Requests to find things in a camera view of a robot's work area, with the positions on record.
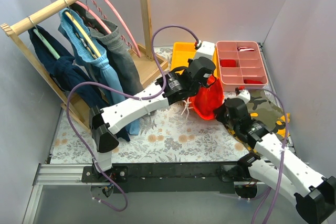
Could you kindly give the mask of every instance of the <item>orange fabric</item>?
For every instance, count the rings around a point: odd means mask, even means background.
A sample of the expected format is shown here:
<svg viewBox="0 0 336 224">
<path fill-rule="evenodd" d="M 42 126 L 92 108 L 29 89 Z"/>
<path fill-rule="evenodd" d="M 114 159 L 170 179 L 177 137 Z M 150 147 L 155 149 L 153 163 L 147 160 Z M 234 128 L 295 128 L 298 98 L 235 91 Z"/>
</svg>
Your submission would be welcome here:
<svg viewBox="0 0 336 224">
<path fill-rule="evenodd" d="M 207 84 L 215 81 L 213 76 L 210 76 Z M 223 104 L 224 93 L 223 86 L 219 79 L 210 87 L 201 87 L 198 94 L 190 97 L 189 101 L 195 112 L 204 120 L 212 120 L 215 118 L 214 109 Z"/>
</svg>

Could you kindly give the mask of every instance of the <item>wooden clothes rack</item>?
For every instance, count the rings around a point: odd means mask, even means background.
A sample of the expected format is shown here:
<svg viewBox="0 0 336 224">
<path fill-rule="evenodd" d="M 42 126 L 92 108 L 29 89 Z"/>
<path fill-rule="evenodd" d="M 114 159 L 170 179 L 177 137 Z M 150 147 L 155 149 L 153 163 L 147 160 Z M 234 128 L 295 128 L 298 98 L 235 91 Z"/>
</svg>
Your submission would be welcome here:
<svg viewBox="0 0 336 224">
<path fill-rule="evenodd" d="M 24 18 L 23 20 L 9 26 L 4 23 L 1 25 L 2 30 L 6 35 L 12 39 L 12 41 L 17 45 L 17 47 L 22 51 L 28 61 L 34 66 L 38 73 L 44 78 L 44 80 L 50 85 L 50 87 L 55 91 L 55 93 L 61 98 L 61 107 L 66 109 L 67 97 L 60 90 L 60 88 L 55 84 L 49 73 L 46 71 L 44 66 L 36 59 L 33 53 L 27 48 L 27 46 L 19 38 L 19 35 L 28 31 L 34 26 L 45 19 L 51 17 L 52 15 L 58 13 L 60 10 L 68 7 L 77 0 L 57 0 L 50 5 L 44 7 L 43 9 L 37 11 L 30 15 L 29 18 Z M 140 81 L 143 87 L 147 87 L 152 81 L 154 81 L 160 74 L 155 61 L 153 60 L 151 51 L 151 37 L 152 37 L 152 24 L 151 24 L 151 9 L 150 0 L 140 0 L 141 4 L 141 15 L 143 23 L 143 31 L 145 38 L 145 47 L 138 44 L 138 48 L 141 53 L 141 58 L 130 49 L 129 52 L 135 63 L 135 66 L 140 75 Z M 157 55 L 162 69 L 168 67 L 168 62 L 161 56 Z M 70 101 L 70 114 L 75 121 L 77 121 L 84 129 L 88 130 L 88 119 L 89 119 L 89 107 L 78 95 L 74 95 Z"/>
</svg>

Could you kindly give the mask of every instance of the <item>floral tablecloth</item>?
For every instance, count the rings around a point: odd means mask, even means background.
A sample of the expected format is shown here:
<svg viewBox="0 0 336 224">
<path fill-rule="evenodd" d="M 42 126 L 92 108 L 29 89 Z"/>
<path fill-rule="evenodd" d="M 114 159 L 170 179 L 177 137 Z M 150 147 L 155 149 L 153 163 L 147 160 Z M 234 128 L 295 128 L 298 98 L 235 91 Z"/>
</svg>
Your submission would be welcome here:
<svg viewBox="0 0 336 224">
<path fill-rule="evenodd" d="M 171 48 L 156 48 L 156 53 L 171 60 Z M 225 92 L 225 97 L 234 96 Z M 213 162 L 236 161 L 248 151 L 216 120 L 204 121 L 195 112 L 181 115 L 184 106 L 174 104 L 140 119 L 141 129 L 131 141 L 120 141 L 113 150 L 113 163 Z M 92 138 L 75 123 L 84 139 Z M 91 156 L 62 115 L 53 143 L 51 164 L 90 164 Z"/>
</svg>

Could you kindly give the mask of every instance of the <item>pink plastic box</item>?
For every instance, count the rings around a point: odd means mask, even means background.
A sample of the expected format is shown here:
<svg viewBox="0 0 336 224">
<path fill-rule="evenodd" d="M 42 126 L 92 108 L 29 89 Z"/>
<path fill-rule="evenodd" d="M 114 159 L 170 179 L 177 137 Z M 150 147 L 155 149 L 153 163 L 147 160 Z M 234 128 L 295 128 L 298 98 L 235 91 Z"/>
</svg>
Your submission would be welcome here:
<svg viewBox="0 0 336 224">
<path fill-rule="evenodd" d="M 252 48 L 254 51 L 238 51 L 239 47 Z M 268 83 L 256 42 L 219 41 L 216 50 L 224 91 L 235 91 L 240 86 L 261 88 Z"/>
</svg>

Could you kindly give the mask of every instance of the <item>clothes hanger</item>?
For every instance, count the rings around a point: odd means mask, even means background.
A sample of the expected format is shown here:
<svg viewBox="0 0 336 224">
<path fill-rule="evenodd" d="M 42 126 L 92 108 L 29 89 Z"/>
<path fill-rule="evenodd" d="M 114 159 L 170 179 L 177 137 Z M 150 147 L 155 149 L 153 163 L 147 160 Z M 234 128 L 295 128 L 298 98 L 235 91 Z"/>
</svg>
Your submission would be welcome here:
<svg viewBox="0 0 336 224">
<path fill-rule="evenodd" d="M 68 2 L 66 0 L 64 0 L 64 2 L 68 5 L 68 8 L 70 9 Z M 65 11 L 64 13 L 71 20 L 71 22 L 78 29 L 78 31 L 83 35 L 84 40 L 89 44 L 90 48 L 92 49 L 92 51 L 94 53 L 93 57 L 95 59 L 97 59 L 98 57 L 100 57 L 101 56 L 100 52 L 98 51 L 98 49 L 96 48 L 96 46 L 93 44 L 92 40 L 89 38 L 89 36 L 87 35 L 87 33 L 84 31 L 84 29 L 77 22 L 77 20 L 75 20 L 73 18 L 73 16 L 68 11 Z"/>
<path fill-rule="evenodd" d="M 93 2 L 93 4 L 95 5 L 95 7 L 98 9 L 98 11 L 102 14 L 101 8 L 97 6 L 96 1 L 91 0 Z M 116 15 L 116 17 L 118 18 L 118 20 L 120 21 L 120 23 L 122 24 L 122 26 L 124 27 L 124 29 L 126 30 L 127 35 L 130 37 L 133 46 L 135 47 L 135 53 L 138 55 L 138 57 L 141 57 L 139 48 L 138 48 L 138 44 L 135 42 L 134 37 L 131 34 L 131 31 L 129 30 L 129 28 L 127 27 L 125 21 L 122 19 L 122 17 L 120 16 L 120 14 L 118 13 L 117 9 L 111 4 L 111 2 L 109 0 L 104 0 L 105 3 L 107 3 L 107 5 L 111 8 L 111 10 L 114 12 L 114 14 Z"/>
<path fill-rule="evenodd" d="M 43 37 L 42 34 L 40 34 L 40 32 L 38 31 L 37 26 L 35 25 L 35 23 L 32 21 L 32 19 L 30 18 L 30 16 L 28 16 L 30 22 L 34 25 L 35 29 L 33 29 L 33 32 L 37 35 L 37 37 L 43 42 L 43 44 L 48 48 L 48 50 L 50 51 L 50 53 L 53 55 L 53 57 L 58 60 L 60 57 L 60 55 L 56 52 L 56 50 L 51 46 L 51 44 L 47 41 L 47 39 L 45 37 Z"/>
<path fill-rule="evenodd" d="M 105 25 L 105 23 L 89 8 L 88 6 L 88 0 L 85 0 L 86 5 L 83 4 L 81 1 L 76 1 L 76 4 L 83 7 L 85 10 L 87 10 L 94 18 L 95 20 L 102 26 L 102 28 L 108 33 L 111 33 L 111 30 Z"/>
</svg>

